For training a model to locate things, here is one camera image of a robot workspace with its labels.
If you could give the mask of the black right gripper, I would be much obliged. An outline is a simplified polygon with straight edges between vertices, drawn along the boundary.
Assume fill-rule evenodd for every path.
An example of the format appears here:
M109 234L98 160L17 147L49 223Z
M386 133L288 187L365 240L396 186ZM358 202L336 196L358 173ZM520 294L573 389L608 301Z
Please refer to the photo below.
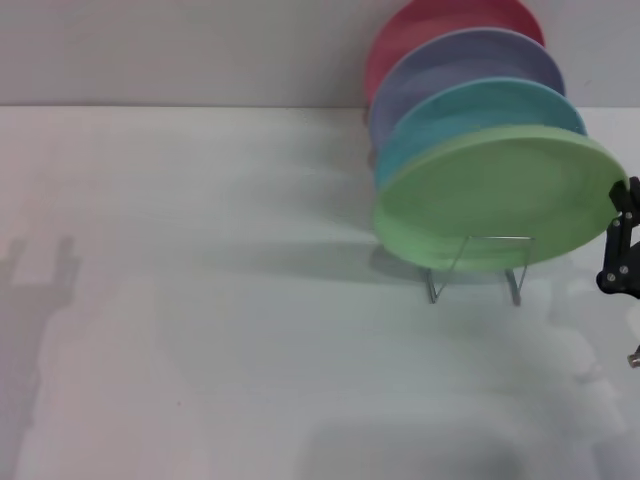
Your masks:
M639 243L632 243L632 233L639 226L639 178L615 182L609 199L618 216L606 230L603 266L596 285L605 294L624 294L638 300Z

